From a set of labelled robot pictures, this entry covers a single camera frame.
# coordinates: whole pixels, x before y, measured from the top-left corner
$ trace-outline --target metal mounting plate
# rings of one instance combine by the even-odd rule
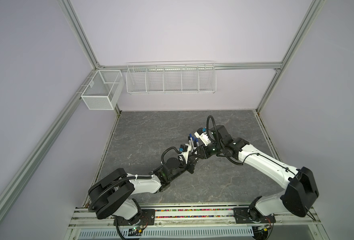
[[[235,207],[233,208],[233,212],[234,212],[234,218],[236,219],[236,223],[254,223],[253,221],[251,221],[248,217],[246,217],[248,214],[248,207]],[[275,223],[276,222],[276,218],[274,216],[266,216],[266,218],[264,220],[261,220],[260,223]]]
[[[137,223],[136,225],[146,225],[146,222],[148,226],[154,225],[154,219],[155,219],[155,209],[143,209],[140,222]],[[123,217],[117,217],[117,222],[119,226],[132,226],[129,223],[129,221],[124,219]]]

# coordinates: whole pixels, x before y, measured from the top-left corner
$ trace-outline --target white wire basket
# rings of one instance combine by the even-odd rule
[[[120,70],[97,70],[81,97],[90,110],[113,110],[124,84]]]
[[[213,62],[148,66],[128,63],[127,92],[130,94],[214,93],[216,91],[214,66]]]

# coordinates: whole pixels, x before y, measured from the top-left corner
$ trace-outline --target vent grille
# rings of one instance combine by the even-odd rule
[[[121,230],[122,235],[128,237],[128,229]],[[147,228],[141,238],[208,238],[208,237],[246,237],[253,236],[252,227],[160,227]],[[120,238],[113,229],[83,229],[78,237],[82,239],[116,239]]]

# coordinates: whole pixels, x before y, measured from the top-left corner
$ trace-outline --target aluminum frame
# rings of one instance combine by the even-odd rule
[[[184,67],[185,64],[176,65],[136,65],[136,68],[173,68],[173,67]],[[192,67],[202,67],[204,64],[191,64]],[[257,63],[216,63],[214,66],[215,70],[237,70],[237,69],[276,69],[281,68],[281,62],[257,62]],[[121,70],[121,72],[127,72],[128,67],[125,66],[101,66],[100,69],[107,70]]]
[[[92,187],[98,181],[98,177],[100,176],[100,173],[101,173],[101,170],[102,170],[102,167],[103,167],[103,163],[105,162],[107,152],[109,151],[109,148],[110,148],[110,142],[112,141],[115,129],[117,128],[117,125],[118,125],[118,121],[120,120],[121,111],[119,110],[119,108],[115,108],[114,110],[115,110],[115,113],[116,113],[116,118],[115,118],[115,121],[114,121],[114,124],[113,124],[113,127],[112,127],[112,131],[110,132],[109,138],[108,138],[108,140],[107,140],[107,142],[105,144],[105,147],[103,149],[103,154],[102,154],[102,157],[101,157],[101,161],[100,161],[100,163],[98,165],[97,171],[95,172],[95,175],[94,175],[94,178],[93,178],[93,181],[92,181],[92,184],[90,185],[90,187]],[[83,205],[82,206],[85,206],[89,201],[90,201],[90,197],[86,193],[86,197],[85,197],[85,200],[83,201]]]
[[[276,69],[276,73],[274,74],[273,79],[271,80],[268,88],[266,89],[264,95],[261,98],[260,103],[258,104],[258,107],[256,109],[258,113],[260,113],[266,105],[277,83],[280,81],[283,72],[287,69],[288,65],[290,64],[290,61],[292,60],[297,49],[301,45],[301,42],[304,40],[305,35],[308,33],[308,30],[314,22],[314,19],[317,17],[317,15],[320,13],[320,10],[324,6],[325,1],[326,0],[313,0],[310,4],[308,11],[305,14],[305,17],[302,20],[295,37],[292,40],[292,43],[290,44],[288,50],[284,55],[283,60],[281,61],[281,67]]]
[[[148,228],[162,227],[230,227],[230,226],[260,226],[261,223],[237,224],[233,215],[234,207],[248,207],[249,202],[222,202],[222,203],[177,203],[177,204],[144,204],[142,209],[156,209],[154,225]],[[205,210],[194,211],[193,209],[205,208]],[[275,214],[275,225],[308,225],[315,240],[329,240],[319,217],[314,209],[310,209],[316,221],[306,216],[300,218],[291,213]],[[211,215],[212,217],[192,217],[201,215]],[[160,218],[164,216],[174,216],[171,218]],[[88,212],[88,209],[76,209],[70,220],[68,230],[64,240],[77,240],[82,229],[101,229],[115,228],[113,225],[114,217],[98,220],[95,213]]]
[[[266,143],[268,144],[269,146],[269,150],[270,150],[270,153],[272,153],[272,157],[279,160],[280,162],[282,162],[279,154],[278,154],[278,151],[277,151],[277,148],[273,145],[272,143],[272,140],[268,134],[268,132],[266,131],[266,128],[265,128],[265,124],[260,116],[259,113],[257,113],[256,110],[253,110],[253,113],[254,113],[254,117],[256,117],[256,120],[258,122],[258,125],[260,126],[260,129],[261,129],[261,132],[262,132],[262,135],[264,135],[264,138],[266,140]]]
[[[47,152],[50,150],[51,146],[61,133],[62,129],[65,127],[66,123],[69,121],[70,117],[73,115],[75,109],[78,107],[78,104],[81,102],[82,92],[86,88],[95,72],[96,71],[91,71],[88,77],[86,77],[83,84],[78,88],[77,92],[73,95],[69,103],[55,119],[49,130],[47,130],[30,156],[27,158],[17,174],[1,194],[0,224],[15,203],[16,199],[21,194],[22,190],[33,176],[35,170],[38,168]]]
[[[61,9],[66,16],[74,35],[77,37],[79,44],[81,45],[87,59],[90,62],[90,65],[93,69],[116,69],[121,70],[122,72],[127,70],[126,66],[101,66],[93,50],[91,45],[88,42],[88,39],[82,29],[82,26],[77,18],[77,15],[72,7],[70,0],[57,0]],[[286,52],[283,60],[281,62],[264,62],[264,63],[218,63],[216,64],[216,70],[232,70],[232,69],[264,69],[264,68],[272,68],[276,69],[276,74],[273,77],[269,87],[267,88],[266,92],[264,93],[261,102],[259,103],[256,112],[260,113],[263,107],[265,106],[269,96],[271,95],[272,91],[274,90],[276,84],[280,80],[282,73],[286,70],[290,60],[293,58],[296,50],[298,49],[301,41],[304,39],[307,31],[309,30],[310,26],[312,25],[315,17],[320,12],[321,8],[323,7],[325,0],[313,0],[311,3],[296,35],[293,39],[288,51]],[[32,151],[30,156],[27,158],[23,166],[19,169],[17,174],[11,180],[10,184],[6,187],[3,193],[0,196],[0,224],[8,211],[11,209],[12,205],[27,185],[27,182],[30,180],[31,176],[34,174],[35,170],[45,157],[46,153],[49,151],[50,147],[53,145],[54,141],[68,122],[69,118],[74,113],[75,109],[77,108],[78,104],[81,101],[80,94],[90,81],[90,74],[84,81],[84,83],[79,87],[78,91],[74,94],[71,98],[69,103],[66,107],[62,110],[53,124],[50,126],[49,130],[45,133],[45,135],[41,138],[38,142],[35,149]],[[115,107],[116,111],[120,112],[118,106]],[[74,240],[76,237],[73,237],[73,230],[66,233],[66,236],[70,236]]]

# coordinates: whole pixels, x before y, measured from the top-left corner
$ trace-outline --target white wall panel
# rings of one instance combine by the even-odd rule
[[[54,0],[0,0],[0,195],[91,67]]]
[[[81,103],[0,225],[0,240],[64,238],[97,170],[114,111]]]
[[[354,238],[354,1],[327,1],[261,113],[283,160],[314,173],[331,240]]]
[[[101,65],[281,61],[311,0],[72,0]]]
[[[215,93],[130,95],[125,86],[118,105],[123,111],[256,109],[274,73],[273,69],[216,71]]]

